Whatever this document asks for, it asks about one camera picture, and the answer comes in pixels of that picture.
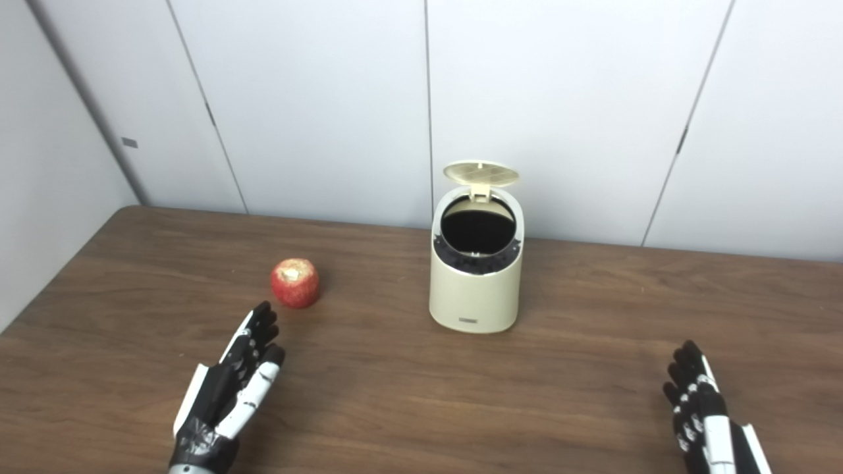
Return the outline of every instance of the robotic hand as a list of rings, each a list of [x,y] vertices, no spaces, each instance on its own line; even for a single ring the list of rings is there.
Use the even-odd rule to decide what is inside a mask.
[[[752,425],[731,421],[706,356],[692,341],[674,352],[664,395],[689,474],[772,474]]]
[[[240,324],[219,363],[199,364],[175,417],[170,474],[225,474],[240,430],[257,410],[284,361],[271,343],[276,314],[264,301]]]

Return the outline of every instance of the bitten apple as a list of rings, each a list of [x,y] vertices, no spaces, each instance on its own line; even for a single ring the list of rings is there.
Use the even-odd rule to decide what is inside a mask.
[[[319,298],[319,274],[309,260],[288,258],[272,269],[272,292],[290,308],[304,308]]]

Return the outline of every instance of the trash can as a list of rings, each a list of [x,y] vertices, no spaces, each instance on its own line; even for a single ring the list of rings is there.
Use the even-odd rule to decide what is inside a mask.
[[[444,172],[462,186],[433,214],[430,314],[456,331],[504,331],[518,316],[524,214],[500,188],[518,173],[486,161],[455,162]]]

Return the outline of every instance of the open lid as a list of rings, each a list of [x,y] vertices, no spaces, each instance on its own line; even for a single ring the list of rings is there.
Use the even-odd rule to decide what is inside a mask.
[[[509,186],[518,180],[518,172],[491,161],[454,161],[444,172],[450,180],[471,186],[470,197],[474,202],[489,202],[493,186]]]

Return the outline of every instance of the wooden table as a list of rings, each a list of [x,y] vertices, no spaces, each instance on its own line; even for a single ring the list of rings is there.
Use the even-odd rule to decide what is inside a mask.
[[[427,313],[427,231],[129,207],[0,336],[0,472],[165,472],[196,363],[289,256],[324,294],[279,311],[233,473],[682,474],[686,338],[776,474],[843,466],[841,265],[528,240],[516,326],[471,336]]]

